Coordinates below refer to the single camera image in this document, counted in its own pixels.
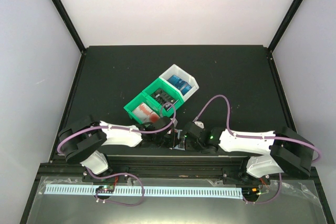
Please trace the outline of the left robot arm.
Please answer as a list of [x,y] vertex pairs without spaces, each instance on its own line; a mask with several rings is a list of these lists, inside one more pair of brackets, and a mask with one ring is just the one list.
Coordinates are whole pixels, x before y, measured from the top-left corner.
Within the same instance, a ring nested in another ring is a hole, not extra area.
[[68,164],[81,164],[106,182],[112,177],[113,169],[107,154],[98,150],[100,147],[173,148],[177,144],[176,125],[176,118],[167,116],[155,122],[122,126],[97,121],[90,115],[58,134],[57,152]]

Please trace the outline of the green bin with black cards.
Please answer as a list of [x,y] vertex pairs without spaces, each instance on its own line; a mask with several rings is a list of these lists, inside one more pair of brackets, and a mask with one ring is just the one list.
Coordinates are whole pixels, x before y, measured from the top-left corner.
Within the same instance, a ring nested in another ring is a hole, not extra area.
[[180,93],[160,78],[155,79],[142,93],[146,97],[146,104],[154,112],[164,116],[171,116],[174,113],[172,106],[166,104],[167,102],[173,104],[176,110],[184,103]]

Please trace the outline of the black card holder wallet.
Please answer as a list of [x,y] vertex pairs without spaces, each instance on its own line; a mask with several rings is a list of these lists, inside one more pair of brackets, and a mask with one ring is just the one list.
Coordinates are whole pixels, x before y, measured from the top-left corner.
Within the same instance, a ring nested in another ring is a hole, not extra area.
[[172,141],[172,146],[170,149],[173,150],[180,150],[180,151],[185,151],[185,136],[183,135],[183,130],[177,130],[175,129],[174,131],[170,130],[168,132],[169,136],[171,137]]

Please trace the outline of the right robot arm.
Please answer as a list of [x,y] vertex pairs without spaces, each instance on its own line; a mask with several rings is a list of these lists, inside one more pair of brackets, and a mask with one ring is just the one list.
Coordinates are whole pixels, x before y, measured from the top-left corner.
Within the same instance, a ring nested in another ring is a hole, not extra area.
[[235,180],[252,184],[266,175],[284,173],[296,179],[310,177],[314,145],[295,131],[237,132],[223,127],[205,129],[195,122],[180,133],[180,146],[203,154],[245,153]]

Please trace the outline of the white bin with blue cards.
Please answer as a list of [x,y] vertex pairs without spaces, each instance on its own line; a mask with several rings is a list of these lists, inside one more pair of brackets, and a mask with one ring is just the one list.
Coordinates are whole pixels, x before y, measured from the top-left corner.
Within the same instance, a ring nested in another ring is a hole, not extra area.
[[196,79],[176,64],[171,65],[159,78],[178,91],[183,102],[187,101],[199,89]]

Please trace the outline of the green bin with red cards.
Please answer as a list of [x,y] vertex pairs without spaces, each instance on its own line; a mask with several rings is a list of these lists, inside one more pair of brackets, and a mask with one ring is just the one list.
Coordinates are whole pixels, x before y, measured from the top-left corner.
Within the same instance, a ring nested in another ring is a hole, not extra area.
[[156,122],[160,118],[160,108],[161,105],[145,93],[138,94],[124,106],[129,117],[140,124]]

